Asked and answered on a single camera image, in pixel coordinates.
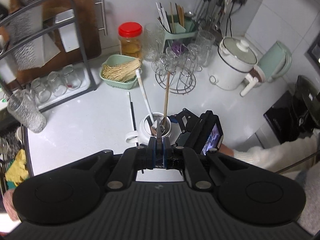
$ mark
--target metal screw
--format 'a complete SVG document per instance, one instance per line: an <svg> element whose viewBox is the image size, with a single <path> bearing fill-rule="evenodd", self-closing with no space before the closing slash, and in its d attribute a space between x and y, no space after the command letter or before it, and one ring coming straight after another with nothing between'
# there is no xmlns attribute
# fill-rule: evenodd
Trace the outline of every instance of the metal screw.
<svg viewBox="0 0 320 240"><path fill-rule="evenodd" d="M206 180L201 180L196 183L196 187L199 189L208 189L211 187L211 183Z"/></svg>
<svg viewBox="0 0 320 240"><path fill-rule="evenodd" d="M123 187L123 183L121 181L113 180L110 181L107 186L111 189L120 189Z"/></svg>

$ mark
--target phone screen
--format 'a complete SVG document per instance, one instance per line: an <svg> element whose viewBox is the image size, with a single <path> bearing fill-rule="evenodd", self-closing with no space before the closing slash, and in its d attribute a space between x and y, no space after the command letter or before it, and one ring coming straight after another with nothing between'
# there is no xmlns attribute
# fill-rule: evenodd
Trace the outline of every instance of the phone screen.
<svg viewBox="0 0 320 240"><path fill-rule="evenodd" d="M220 137L221 137L221 135L218 131L217 124L215 124L208 139L207 139L207 142L205 143L205 145L202 149L202 153L205 155L206 152L209 151L210 149L217 148Z"/></svg>

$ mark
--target green electric kettle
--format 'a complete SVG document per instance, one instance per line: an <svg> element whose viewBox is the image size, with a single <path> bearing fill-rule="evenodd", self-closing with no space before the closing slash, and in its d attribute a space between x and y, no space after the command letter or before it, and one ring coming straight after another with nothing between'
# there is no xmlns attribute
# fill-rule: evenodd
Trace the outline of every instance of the green electric kettle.
<svg viewBox="0 0 320 240"><path fill-rule="evenodd" d="M263 70L268 82L273 82L278 77L287 73L292 63L290 50L280 41L262 56L258 66Z"/></svg>

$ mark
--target jar with red lid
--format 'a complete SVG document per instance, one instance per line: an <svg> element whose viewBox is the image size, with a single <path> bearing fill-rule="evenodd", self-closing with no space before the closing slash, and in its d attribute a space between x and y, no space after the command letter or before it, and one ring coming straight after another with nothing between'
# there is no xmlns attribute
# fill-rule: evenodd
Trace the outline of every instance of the jar with red lid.
<svg viewBox="0 0 320 240"><path fill-rule="evenodd" d="M136 22L123 23L118 28L122 55L142 58L142 26Z"/></svg>

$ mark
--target person's hand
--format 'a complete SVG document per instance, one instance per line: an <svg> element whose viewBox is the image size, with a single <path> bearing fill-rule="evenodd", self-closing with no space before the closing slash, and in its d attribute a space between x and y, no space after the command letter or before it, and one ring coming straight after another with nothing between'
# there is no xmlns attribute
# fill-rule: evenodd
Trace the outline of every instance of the person's hand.
<svg viewBox="0 0 320 240"><path fill-rule="evenodd" d="M227 146L225 146L223 143L221 143L221 145L220 145L219 152L221 152L225 155L231 156L231 157L235 156L233 150L228 148Z"/></svg>

